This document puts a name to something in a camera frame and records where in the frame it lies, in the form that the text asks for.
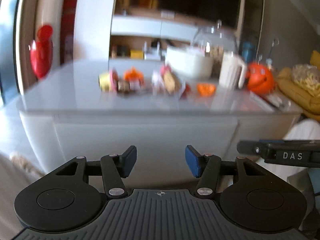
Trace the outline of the pink yellow round snack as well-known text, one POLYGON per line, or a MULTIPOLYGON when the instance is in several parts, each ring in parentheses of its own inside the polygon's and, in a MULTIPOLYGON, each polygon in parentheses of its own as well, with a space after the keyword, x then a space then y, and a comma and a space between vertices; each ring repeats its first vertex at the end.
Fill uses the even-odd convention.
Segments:
POLYGON ((115 69, 99 75, 98 83, 102 92, 118 91, 118 73, 115 69))

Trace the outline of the white ribbed pitcher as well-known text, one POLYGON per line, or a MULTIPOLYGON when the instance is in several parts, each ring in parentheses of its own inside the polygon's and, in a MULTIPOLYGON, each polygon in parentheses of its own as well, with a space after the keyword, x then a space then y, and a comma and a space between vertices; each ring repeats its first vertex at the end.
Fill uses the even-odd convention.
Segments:
POLYGON ((247 64, 236 53, 226 51, 223 54, 219 86, 229 90, 242 89, 247 74, 247 64))

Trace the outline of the yellow box on shelf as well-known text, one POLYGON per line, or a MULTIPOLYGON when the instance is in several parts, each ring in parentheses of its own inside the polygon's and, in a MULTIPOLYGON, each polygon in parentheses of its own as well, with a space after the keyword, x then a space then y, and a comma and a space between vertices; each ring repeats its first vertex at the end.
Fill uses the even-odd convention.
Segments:
POLYGON ((143 60, 144 59, 144 51, 131 49, 130 50, 130 58, 137 59, 137 60, 143 60))

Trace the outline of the white red patterned snack packet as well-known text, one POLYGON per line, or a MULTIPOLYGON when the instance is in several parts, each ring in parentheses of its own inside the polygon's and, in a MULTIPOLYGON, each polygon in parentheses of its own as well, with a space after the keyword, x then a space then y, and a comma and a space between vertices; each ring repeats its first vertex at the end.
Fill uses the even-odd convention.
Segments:
POLYGON ((140 81, 135 80, 124 80, 118 81, 118 93, 133 93, 141 89, 140 81))

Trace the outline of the white oval container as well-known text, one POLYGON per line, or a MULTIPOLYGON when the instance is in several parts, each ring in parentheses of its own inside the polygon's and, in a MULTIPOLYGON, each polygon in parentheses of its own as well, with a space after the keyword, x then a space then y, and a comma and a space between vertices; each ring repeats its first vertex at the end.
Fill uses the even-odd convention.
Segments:
POLYGON ((167 47, 165 64, 178 75, 193 79, 209 79, 213 71, 214 58, 196 53, 192 49, 167 47))

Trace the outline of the teal thermos bottle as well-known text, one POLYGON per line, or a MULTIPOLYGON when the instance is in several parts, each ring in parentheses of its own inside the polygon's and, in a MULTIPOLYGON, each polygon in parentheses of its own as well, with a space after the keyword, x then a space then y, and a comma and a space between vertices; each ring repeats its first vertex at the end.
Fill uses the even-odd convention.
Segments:
POLYGON ((251 42, 244 42, 242 44, 241 55, 246 63, 251 63, 255 58, 256 46, 251 42))

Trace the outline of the orange wrapper piece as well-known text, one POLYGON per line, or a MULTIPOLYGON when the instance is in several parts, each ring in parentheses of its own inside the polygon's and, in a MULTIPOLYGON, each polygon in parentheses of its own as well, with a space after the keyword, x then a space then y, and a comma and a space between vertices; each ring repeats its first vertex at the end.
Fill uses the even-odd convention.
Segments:
POLYGON ((198 83, 196 85, 197 92, 201 97, 213 96, 216 91, 216 86, 211 83, 198 83))

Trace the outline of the clear tray of pastries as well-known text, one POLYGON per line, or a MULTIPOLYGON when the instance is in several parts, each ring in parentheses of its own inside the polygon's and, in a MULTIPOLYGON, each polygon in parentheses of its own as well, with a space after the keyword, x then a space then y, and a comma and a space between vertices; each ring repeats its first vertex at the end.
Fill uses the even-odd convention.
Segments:
POLYGON ((167 94, 178 99, 182 97, 186 89, 186 83, 173 72, 168 64, 161 66, 159 71, 153 71, 151 85, 154 95, 167 94))

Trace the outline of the white shelf unit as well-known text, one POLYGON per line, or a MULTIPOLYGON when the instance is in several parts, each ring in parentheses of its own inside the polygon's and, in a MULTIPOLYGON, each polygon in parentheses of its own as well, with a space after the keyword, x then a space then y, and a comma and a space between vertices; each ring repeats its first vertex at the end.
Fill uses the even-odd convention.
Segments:
POLYGON ((108 60, 112 36, 189 42, 199 25, 221 20, 240 38, 245 0, 77 0, 75 60, 108 60))

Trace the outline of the glass dome jar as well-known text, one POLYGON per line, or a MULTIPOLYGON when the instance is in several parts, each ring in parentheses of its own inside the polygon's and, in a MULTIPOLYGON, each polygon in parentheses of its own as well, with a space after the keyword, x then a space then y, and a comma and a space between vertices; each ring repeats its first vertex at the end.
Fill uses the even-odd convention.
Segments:
POLYGON ((224 52, 238 52, 234 31, 223 27, 221 20, 215 25, 199 27, 191 44, 203 49, 206 56, 213 58, 212 77, 220 75, 224 52))

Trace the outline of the fluffy brown slipper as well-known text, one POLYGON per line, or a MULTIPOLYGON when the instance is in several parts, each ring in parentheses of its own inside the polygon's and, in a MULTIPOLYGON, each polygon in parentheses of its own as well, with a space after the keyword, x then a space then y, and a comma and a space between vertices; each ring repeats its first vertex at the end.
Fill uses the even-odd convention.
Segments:
POLYGON ((29 174, 33 174, 34 176, 37 176, 39 178, 44 176, 44 173, 42 171, 40 171, 28 159, 20 155, 18 152, 10 153, 9 159, 14 165, 21 168, 29 174))

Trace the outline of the orange pumpkin bucket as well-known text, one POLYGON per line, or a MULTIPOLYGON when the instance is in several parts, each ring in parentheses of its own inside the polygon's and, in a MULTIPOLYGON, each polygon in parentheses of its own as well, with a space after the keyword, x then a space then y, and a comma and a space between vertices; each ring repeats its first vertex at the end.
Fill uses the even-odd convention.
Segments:
POLYGON ((248 65, 246 88, 257 94, 267 95, 274 91, 276 82, 272 72, 263 64, 252 62, 248 65))

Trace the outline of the orange wrapped snack ball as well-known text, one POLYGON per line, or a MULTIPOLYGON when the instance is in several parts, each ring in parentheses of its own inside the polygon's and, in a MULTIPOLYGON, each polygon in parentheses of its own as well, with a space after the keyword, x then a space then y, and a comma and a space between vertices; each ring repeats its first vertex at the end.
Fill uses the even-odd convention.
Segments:
POLYGON ((137 70, 135 67, 131 67, 130 69, 124 72, 124 80, 129 82, 138 81, 140 85, 144 84, 144 74, 137 70))

